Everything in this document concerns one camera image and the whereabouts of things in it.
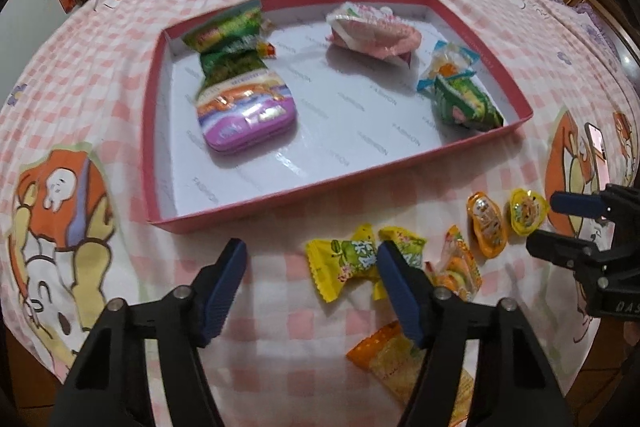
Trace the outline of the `yellow jelly cup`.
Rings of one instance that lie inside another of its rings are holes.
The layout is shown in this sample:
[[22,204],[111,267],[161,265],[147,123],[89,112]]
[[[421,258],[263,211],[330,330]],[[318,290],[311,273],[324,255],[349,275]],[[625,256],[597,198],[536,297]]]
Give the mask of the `yellow jelly cup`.
[[516,188],[509,199],[509,217],[511,228],[518,236],[529,236],[546,220],[549,203],[541,194]]

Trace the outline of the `orange rice cracker pack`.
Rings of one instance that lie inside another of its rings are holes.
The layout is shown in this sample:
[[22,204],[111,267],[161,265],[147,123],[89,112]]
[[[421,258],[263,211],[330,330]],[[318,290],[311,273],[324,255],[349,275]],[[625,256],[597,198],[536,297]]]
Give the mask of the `orange rice cracker pack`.
[[390,322],[364,338],[346,353],[358,369],[372,374],[403,405],[418,381],[425,351],[403,333],[398,321]]

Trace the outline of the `orange jelly cup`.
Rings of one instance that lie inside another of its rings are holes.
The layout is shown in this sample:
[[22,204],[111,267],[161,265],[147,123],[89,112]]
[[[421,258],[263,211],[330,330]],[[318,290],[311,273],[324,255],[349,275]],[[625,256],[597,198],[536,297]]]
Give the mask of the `orange jelly cup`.
[[508,243],[506,221],[498,205],[484,192],[476,192],[466,202],[466,212],[480,252],[487,259],[497,258]]

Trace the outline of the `burger gummy packet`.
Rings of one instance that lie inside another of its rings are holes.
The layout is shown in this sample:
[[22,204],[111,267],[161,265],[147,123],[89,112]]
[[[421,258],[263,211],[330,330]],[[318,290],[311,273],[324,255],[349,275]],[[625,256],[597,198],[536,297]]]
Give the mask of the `burger gummy packet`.
[[464,301],[473,301],[483,284],[480,268],[457,225],[446,233],[439,265],[425,262],[425,273],[434,286],[446,287]]

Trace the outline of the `yellow candy wrapper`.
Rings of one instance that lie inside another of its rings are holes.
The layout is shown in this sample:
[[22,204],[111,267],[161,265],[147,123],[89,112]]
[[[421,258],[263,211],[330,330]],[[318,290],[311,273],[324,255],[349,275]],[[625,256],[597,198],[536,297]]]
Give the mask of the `yellow candy wrapper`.
[[346,283],[366,279],[377,284],[376,247],[372,225],[359,225],[350,239],[311,239],[305,246],[311,278],[325,303],[333,303]]
[[[380,244],[392,242],[410,267],[421,269],[423,251],[427,239],[401,227],[385,227],[378,230]],[[372,297],[374,301],[387,298],[387,291],[382,281],[380,262],[376,262],[371,275],[373,281]]]

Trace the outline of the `green pea snack bag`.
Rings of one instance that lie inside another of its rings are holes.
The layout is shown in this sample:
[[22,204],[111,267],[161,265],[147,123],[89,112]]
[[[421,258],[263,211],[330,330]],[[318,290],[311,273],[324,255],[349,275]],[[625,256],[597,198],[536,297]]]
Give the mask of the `green pea snack bag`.
[[470,74],[438,76],[433,86],[436,113],[444,124],[480,132],[503,126],[503,117]]

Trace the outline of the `pink peach jelly pouch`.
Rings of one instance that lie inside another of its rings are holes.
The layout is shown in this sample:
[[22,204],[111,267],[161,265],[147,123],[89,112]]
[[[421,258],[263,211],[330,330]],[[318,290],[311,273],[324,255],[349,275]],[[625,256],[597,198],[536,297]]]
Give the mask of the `pink peach jelly pouch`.
[[345,2],[329,12],[326,22],[331,29],[330,43],[407,68],[422,43],[420,31],[387,6]]

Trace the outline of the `purple candy tin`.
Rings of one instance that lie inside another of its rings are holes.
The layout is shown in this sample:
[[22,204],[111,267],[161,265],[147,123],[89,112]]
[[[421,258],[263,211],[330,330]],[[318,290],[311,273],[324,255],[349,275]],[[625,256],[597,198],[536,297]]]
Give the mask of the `purple candy tin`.
[[206,88],[195,107],[204,140],[217,153],[233,153],[265,141],[290,127],[297,117],[291,90],[266,68]]

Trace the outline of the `dark green snack bag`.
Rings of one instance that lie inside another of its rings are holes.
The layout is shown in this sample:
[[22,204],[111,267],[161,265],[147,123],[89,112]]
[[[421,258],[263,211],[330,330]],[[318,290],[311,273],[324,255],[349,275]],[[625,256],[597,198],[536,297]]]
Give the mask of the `dark green snack bag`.
[[238,77],[255,69],[266,68],[264,58],[260,58],[256,51],[258,41],[265,41],[257,37],[245,37],[220,48],[200,53],[200,65],[204,74],[201,87],[195,98],[199,98],[208,88],[223,81]]

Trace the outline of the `green triangular snack bag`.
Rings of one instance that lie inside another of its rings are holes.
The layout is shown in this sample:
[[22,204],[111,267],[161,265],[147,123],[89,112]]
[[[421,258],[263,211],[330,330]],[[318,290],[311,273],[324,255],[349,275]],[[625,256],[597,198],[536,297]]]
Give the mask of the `green triangular snack bag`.
[[262,27],[262,2],[247,0],[212,16],[182,36],[183,43],[198,53],[216,50],[245,37],[257,37]]

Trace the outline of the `clear blue-edged snack packet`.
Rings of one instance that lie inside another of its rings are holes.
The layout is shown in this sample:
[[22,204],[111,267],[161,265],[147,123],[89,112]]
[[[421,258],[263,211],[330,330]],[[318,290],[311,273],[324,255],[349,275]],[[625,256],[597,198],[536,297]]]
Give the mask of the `clear blue-edged snack packet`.
[[474,65],[480,60],[480,54],[460,44],[438,40],[434,45],[431,62],[422,72],[416,91],[431,90],[439,77],[448,79],[459,75],[473,76]]

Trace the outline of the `clear rainbow candy packet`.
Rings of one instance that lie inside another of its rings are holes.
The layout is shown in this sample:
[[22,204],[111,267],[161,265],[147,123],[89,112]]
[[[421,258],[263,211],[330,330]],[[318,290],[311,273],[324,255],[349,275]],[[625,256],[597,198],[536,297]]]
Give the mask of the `clear rainbow candy packet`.
[[256,51],[260,58],[275,58],[277,56],[276,48],[267,41],[258,41]]

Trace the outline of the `pink smartphone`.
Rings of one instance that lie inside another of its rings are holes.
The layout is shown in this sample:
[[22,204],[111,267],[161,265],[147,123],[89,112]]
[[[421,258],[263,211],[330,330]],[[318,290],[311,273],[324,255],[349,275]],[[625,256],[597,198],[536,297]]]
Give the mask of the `pink smartphone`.
[[606,150],[601,130],[594,124],[591,124],[591,122],[585,124],[585,129],[597,172],[608,172],[608,158],[606,158]]

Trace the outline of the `pink checkered cartoon bedsheet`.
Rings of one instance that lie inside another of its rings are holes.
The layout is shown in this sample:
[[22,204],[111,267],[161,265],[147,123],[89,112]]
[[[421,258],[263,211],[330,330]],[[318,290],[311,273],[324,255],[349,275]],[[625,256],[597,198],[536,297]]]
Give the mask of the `pink checkered cartoon bedsheet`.
[[442,268],[475,194],[639,171],[639,97],[559,0],[91,0],[1,17],[1,306],[35,386],[114,298],[248,250],[202,353],[230,426],[393,426],[422,361],[375,248]]

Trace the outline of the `pink shallow cardboard box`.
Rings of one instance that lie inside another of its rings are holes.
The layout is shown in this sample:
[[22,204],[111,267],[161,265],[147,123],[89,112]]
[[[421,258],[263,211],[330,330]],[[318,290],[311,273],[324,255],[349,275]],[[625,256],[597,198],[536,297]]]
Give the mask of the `pink shallow cardboard box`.
[[[387,6],[420,31],[409,68],[329,43],[326,16],[346,1]],[[277,52],[268,66],[291,90],[297,117],[239,152],[212,150],[198,124],[202,69],[182,41],[198,19],[166,28],[155,43],[140,156],[145,216],[156,227],[198,230],[496,139],[495,131],[446,127],[416,91],[438,40],[480,54],[474,82],[502,115],[503,133],[533,115],[510,72],[439,0],[264,0],[262,9]]]

